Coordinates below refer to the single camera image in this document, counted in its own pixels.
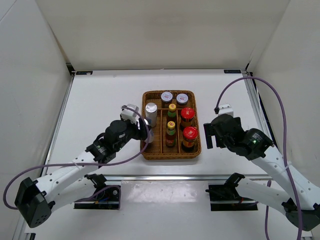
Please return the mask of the red-lid sauce jar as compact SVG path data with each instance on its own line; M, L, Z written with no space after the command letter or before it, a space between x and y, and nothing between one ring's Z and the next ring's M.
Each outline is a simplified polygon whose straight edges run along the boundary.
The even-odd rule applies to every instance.
M198 129L194 126L185 127L182 133L181 147L185 152L191 152L195 148L198 139Z
M187 127L193 126L195 110L191 107L185 107L180 112L180 129L184 130Z

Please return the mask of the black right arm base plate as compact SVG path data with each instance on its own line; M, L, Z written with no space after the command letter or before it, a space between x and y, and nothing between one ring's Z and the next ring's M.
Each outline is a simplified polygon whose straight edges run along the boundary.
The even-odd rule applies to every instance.
M235 188L223 184L209 184L205 190L209 194L212 212L257 211L258 203L238 194Z

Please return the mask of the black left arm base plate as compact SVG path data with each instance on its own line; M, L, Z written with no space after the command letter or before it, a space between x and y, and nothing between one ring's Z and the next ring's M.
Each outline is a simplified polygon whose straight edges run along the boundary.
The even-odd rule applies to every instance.
M108 185L107 187L93 199L74 203L73 208L75 210L119 210L121 208L121 186Z

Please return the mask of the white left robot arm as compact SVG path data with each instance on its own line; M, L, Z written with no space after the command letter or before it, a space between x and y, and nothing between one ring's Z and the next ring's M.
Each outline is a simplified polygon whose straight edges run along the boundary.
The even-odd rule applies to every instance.
M114 120L69 166L62 166L35 180L24 179L14 204L27 225L36 228L54 211L76 201L103 198L105 188L108 188L107 180L95 172L113 160L131 139L149 139L150 131L145 119L140 118L136 123Z

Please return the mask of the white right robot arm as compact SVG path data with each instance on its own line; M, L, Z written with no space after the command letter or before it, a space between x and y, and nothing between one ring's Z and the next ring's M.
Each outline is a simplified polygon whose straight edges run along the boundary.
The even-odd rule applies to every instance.
M311 183L293 166L261 130L243 130L241 119L222 114L203 125L207 148L227 148L263 169L281 190L258 184L240 173L233 173L224 183L230 200L240 196L269 206L282 213L290 223L309 232L320 224L320 188Z

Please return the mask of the green-label sauce bottle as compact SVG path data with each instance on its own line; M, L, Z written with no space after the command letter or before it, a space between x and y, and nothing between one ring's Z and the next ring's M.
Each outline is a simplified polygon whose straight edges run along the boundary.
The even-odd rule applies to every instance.
M177 107L174 103L171 103L168 105L168 111L167 111L167 116L166 119L168 122L177 122Z
M176 145L176 139L177 139L176 124L174 121L169 121L166 126L165 145L167 147L174 147Z

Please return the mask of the silver-lid salt shaker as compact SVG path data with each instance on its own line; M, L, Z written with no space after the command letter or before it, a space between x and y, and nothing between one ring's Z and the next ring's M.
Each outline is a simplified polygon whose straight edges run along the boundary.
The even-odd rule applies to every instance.
M149 102L145 106L145 118L149 125L154 128L157 124L158 106L154 102Z
M153 128L151 127L150 123L146 119L144 119L144 122L147 125L147 131L148 131L148 134L149 134L148 143L151 144L151 143L153 143L153 141L155 139Z

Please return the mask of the white-lid spice jar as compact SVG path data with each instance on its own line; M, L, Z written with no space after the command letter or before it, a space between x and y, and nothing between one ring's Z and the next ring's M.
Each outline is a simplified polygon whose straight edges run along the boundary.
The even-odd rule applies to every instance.
M176 96L176 107L178 109L183 109L185 107L187 107L188 105L188 101L189 101L189 97L187 94L185 93L179 93Z
M163 109L167 109L169 105L172 103L173 94L170 91L164 91L161 93L161 107Z

